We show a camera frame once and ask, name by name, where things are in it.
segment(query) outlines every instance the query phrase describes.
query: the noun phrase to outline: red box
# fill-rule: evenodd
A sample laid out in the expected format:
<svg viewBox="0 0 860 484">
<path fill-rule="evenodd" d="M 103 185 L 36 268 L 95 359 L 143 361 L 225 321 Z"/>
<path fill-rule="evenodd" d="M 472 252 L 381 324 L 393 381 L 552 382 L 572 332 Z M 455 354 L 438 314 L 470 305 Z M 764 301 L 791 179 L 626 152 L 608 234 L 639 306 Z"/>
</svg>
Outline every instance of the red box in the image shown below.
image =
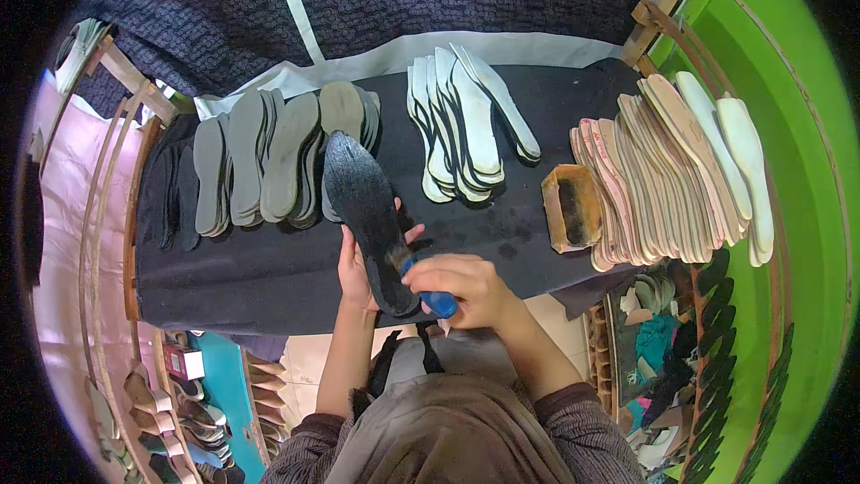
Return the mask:
<svg viewBox="0 0 860 484">
<path fill-rule="evenodd" d="M 164 366 L 169 374 L 187 382 L 206 375 L 203 371 L 203 351 L 172 342 L 164 345 Z"/>
</svg>

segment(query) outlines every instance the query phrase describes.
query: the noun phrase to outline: hand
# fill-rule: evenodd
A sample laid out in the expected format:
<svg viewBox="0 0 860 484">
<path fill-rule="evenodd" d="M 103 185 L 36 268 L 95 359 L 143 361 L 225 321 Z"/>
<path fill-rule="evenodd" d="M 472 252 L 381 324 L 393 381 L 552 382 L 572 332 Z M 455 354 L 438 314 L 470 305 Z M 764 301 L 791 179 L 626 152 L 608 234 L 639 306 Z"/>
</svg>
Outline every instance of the hand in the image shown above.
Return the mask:
<svg viewBox="0 0 860 484">
<path fill-rule="evenodd" d="M 400 199 L 394 198 L 394 209 L 399 211 Z M 377 311 L 379 306 L 373 299 L 371 284 L 367 280 L 365 257 L 361 254 L 359 244 L 355 241 L 353 232 L 345 224 L 340 225 L 343 231 L 343 242 L 340 244 L 340 260 L 337 263 L 337 275 L 340 278 L 340 289 L 343 292 L 342 303 L 349 303 L 364 310 Z M 419 224 L 406 232 L 403 237 L 410 244 L 424 233 L 424 225 Z"/>
<path fill-rule="evenodd" d="M 457 313 L 448 319 L 453 328 L 493 328 L 512 321 L 525 303 L 513 295 L 495 273 L 492 262 L 471 254 L 440 254 L 416 263 L 403 277 L 413 293 L 446 291 L 457 300 Z M 430 310 L 424 303 L 424 311 Z"/>
</svg>

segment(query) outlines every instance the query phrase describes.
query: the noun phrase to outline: brush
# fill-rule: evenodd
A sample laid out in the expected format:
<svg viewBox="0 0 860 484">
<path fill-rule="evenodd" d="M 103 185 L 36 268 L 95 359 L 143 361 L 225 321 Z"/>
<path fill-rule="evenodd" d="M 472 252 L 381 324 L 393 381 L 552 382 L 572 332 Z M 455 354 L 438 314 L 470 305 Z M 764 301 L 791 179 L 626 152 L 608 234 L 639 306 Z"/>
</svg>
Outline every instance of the brush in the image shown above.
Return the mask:
<svg viewBox="0 0 860 484">
<path fill-rule="evenodd" d="M 400 276 L 406 275 L 406 272 L 415 265 L 415 258 L 412 253 L 403 246 L 398 245 L 395 249 L 385 254 L 385 259 L 400 272 Z M 457 302 L 454 301 L 454 296 L 446 291 L 420 291 L 418 296 L 426 303 L 430 310 L 443 318 L 450 318 L 457 312 Z"/>
</svg>

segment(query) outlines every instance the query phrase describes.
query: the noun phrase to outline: brown cardigan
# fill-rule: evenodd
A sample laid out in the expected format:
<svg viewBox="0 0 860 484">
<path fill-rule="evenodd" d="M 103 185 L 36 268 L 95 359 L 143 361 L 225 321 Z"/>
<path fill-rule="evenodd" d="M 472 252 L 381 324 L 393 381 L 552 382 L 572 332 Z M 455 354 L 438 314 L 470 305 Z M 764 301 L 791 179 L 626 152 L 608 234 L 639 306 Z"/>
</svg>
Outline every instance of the brown cardigan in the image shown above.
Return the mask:
<svg viewBox="0 0 860 484">
<path fill-rule="evenodd" d="M 633 451 L 590 385 L 570 385 L 547 394 L 533 407 L 521 385 L 514 392 L 526 408 L 533 409 L 575 482 L 644 481 Z M 370 403 L 369 394 L 354 389 L 350 392 L 348 419 L 330 414 L 305 417 L 293 428 L 292 436 L 272 461 L 261 484 L 324 482 L 336 452 L 355 424 L 356 415 L 363 413 Z"/>
</svg>

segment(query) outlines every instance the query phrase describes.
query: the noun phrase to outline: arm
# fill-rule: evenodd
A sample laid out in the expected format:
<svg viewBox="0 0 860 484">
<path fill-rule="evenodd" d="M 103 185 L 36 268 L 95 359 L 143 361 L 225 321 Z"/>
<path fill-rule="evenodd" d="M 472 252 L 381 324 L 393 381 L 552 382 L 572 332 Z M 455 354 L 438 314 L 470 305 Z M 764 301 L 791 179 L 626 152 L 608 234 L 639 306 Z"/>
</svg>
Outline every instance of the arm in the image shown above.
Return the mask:
<svg viewBox="0 0 860 484">
<path fill-rule="evenodd" d="M 350 389 L 363 389 L 370 374 L 376 315 L 360 302 L 350 302 L 347 296 L 340 300 L 335 333 L 317 391 L 317 413 L 343 419 L 349 415 Z"/>
<path fill-rule="evenodd" d="M 532 401 L 582 382 L 580 372 L 540 327 L 521 299 L 494 328 Z"/>
<path fill-rule="evenodd" d="M 643 482 L 626 438 L 586 383 L 556 391 L 535 404 L 537 419 L 576 482 Z"/>
<path fill-rule="evenodd" d="M 443 254 L 415 264 L 404 278 L 413 292 L 449 291 L 457 297 L 457 329 L 492 328 L 504 343 L 532 401 L 582 382 L 580 373 L 514 296 L 495 267 L 478 256 Z"/>
<path fill-rule="evenodd" d="M 396 210 L 400 199 L 394 200 Z M 280 454 L 266 470 L 262 484 L 323 482 L 335 462 L 340 428 L 351 417 L 349 393 L 362 389 L 370 375 L 373 328 L 379 307 L 367 282 L 364 257 L 353 233 L 341 226 L 343 242 L 337 274 L 343 296 L 335 318 L 335 331 L 328 348 L 317 391 L 316 413 L 292 429 Z M 408 243 L 424 231 L 419 224 L 403 236 Z"/>
<path fill-rule="evenodd" d="M 400 205 L 400 199 L 394 199 L 395 210 L 400 210 Z M 373 299 L 364 257 L 355 236 L 345 224 L 340 225 L 340 229 L 343 242 L 337 275 L 343 296 L 317 391 L 317 413 L 345 419 L 349 415 L 349 391 L 366 387 L 370 375 L 373 328 L 379 306 Z M 423 231 L 424 225 L 419 224 L 406 232 L 403 239 L 409 244 Z"/>
<path fill-rule="evenodd" d="M 592 387 L 478 256 L 445 254 L 425 259 L 403 277 L 413 292 L 449 291 L 457 298 L 457 329 L 492 328 L 505 344 L 517 374 L 535 402 L 543 429 L 577 482 L 642 482 L 624 436 Z"/>
</svg>

